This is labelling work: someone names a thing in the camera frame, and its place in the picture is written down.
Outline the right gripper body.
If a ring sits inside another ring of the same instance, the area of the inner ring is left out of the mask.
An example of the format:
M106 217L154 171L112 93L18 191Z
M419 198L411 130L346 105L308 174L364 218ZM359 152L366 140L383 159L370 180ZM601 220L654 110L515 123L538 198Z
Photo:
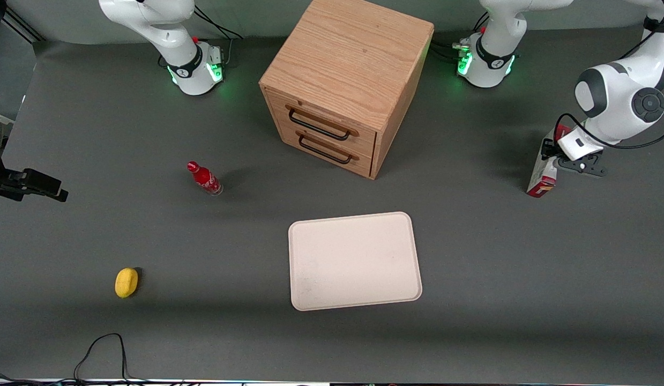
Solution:
M25 193L16 176L13 171L4 167L3 159L0 157L0 196L13 201L22 201Z

